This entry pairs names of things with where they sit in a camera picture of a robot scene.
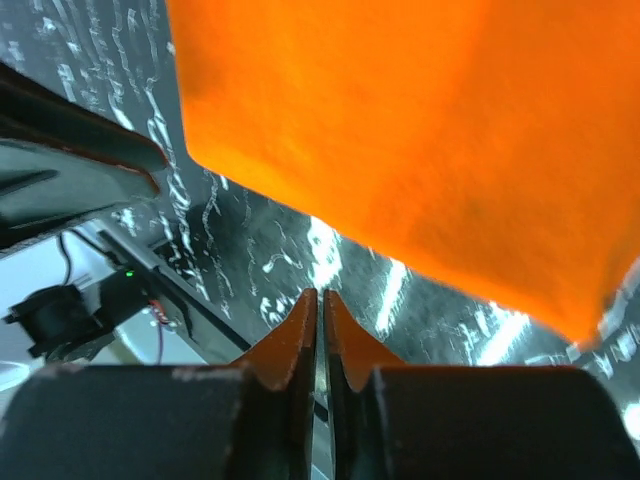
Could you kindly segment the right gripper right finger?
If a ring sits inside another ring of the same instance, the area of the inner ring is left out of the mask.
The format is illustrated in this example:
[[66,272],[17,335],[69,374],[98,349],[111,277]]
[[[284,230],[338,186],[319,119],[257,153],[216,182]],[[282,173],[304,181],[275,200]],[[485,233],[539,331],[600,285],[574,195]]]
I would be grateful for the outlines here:
[[405,362],[364,329],[334,290],[323,294],[329,418],[336,479],[386,479],[376,369]]

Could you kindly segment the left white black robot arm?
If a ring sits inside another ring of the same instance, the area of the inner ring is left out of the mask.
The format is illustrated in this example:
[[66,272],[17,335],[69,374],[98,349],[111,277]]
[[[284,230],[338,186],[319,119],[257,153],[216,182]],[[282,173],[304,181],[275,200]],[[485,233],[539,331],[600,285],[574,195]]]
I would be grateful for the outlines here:
[[155,199],[160,187],[153,175],[166,165],[148,138],[1,67],[1,250],[54,235],[67,268],[61,281],[28,294],[5,319],[30,336],[32,357],[93,357],[118,324],[146,305],[137,280],[117,272],[100,283],[99,306],[88,306],[72,283],[63,233],[105,211]]

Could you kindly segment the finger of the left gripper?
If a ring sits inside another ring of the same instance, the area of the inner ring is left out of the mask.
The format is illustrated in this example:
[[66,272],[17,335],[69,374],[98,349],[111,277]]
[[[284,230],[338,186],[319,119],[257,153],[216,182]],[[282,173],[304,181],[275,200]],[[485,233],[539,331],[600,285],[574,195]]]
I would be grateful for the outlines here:
[[152,140],[66,100],[6,64],[1,65],[1,137],[147,173],[168,164]]
[[139,169],[22,140],[1,141],[1,248],[159,194]]

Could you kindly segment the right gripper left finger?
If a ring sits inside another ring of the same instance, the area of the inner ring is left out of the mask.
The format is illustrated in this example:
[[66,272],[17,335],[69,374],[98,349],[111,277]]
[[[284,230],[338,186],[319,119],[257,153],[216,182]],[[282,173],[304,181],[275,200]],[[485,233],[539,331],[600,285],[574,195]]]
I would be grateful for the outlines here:
[[308,479],[311,470],[318,293],[243,354],[245,384],[229,453],[231,479]]

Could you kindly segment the orange t shirt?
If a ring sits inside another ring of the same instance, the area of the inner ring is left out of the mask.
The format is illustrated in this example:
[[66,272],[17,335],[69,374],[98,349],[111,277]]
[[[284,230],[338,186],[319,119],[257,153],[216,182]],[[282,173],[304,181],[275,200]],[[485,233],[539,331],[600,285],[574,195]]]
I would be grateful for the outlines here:
[[200,166],[567,340],[639,263],[635,1],[171,1]]

